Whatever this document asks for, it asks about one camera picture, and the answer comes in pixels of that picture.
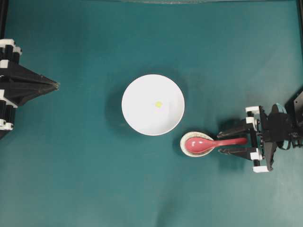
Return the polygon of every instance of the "green table surface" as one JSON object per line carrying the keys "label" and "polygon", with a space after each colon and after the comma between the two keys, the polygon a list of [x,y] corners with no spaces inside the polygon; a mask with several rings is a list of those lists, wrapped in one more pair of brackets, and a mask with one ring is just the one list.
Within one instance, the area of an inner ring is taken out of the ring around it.
{"label": "green table surface", "polygon": [[[303,152],[274,171],[214,150],[182,154],[244,107],[284,104],[303,84],[296,1],[190,5],[12,0],[20,64],[60,82],[17,111],[0,141],[1,227],[299,227]],[[180,124],[157,137],[121,112],[127,85],[162,74],[182,89]]]}

